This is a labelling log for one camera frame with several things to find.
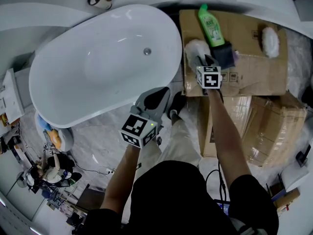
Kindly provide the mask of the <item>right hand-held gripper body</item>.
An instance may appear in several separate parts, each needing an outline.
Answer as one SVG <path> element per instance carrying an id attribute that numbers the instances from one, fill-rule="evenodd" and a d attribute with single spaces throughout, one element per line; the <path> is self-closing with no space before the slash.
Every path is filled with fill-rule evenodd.
<path id="1" fill-rule="evenodd" d="M 222 83 L 220 66 L 197 66 L 197 82 L 203 89 L 219 89 Z"/>

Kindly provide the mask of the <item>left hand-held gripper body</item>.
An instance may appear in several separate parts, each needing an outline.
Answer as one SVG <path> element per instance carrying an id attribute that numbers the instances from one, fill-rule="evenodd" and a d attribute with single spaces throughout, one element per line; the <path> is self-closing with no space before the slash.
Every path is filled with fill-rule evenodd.
<path id="1" fill-rule="evenodd" d="M 145 147 L 162 129 L 163 102 L 144 104 L 137 100 L 121 119 L 119 133 L 126 143 L 138 148 Z"/>

